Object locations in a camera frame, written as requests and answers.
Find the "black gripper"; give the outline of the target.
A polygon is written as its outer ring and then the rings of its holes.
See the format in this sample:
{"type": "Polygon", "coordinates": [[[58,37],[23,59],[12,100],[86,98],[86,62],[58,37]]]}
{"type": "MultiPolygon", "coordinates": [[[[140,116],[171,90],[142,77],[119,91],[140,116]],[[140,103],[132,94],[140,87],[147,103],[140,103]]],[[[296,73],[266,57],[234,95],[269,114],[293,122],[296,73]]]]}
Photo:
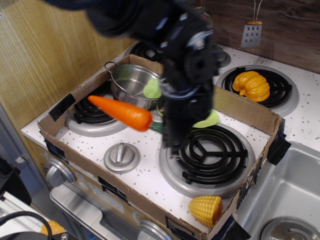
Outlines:
{"type": "Polygon", "coordinates": [[[169,148],[169,158],[176,160],[193,125],[208,118],[213,108],[214,85],[203,85],[177,91],[169,83],[160,82],[162,95],[159,108],[163,114],[162,143],[169,148]]]}

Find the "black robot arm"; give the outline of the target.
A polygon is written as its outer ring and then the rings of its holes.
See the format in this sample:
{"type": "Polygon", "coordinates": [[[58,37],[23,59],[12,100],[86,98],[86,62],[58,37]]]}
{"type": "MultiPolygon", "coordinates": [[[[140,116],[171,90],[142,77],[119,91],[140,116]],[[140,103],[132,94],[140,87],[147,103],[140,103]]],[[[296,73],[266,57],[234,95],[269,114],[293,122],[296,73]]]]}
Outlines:
{"type": "Polygon", "coordinates": [[[109,38],[131,37],[162,52],[159,107],[162,142],[177,155],[193,125],[213,108],[213,77],[219,72],[213,30],[187,0],[52,0],[52,6],[84,10],[109,38]]]}

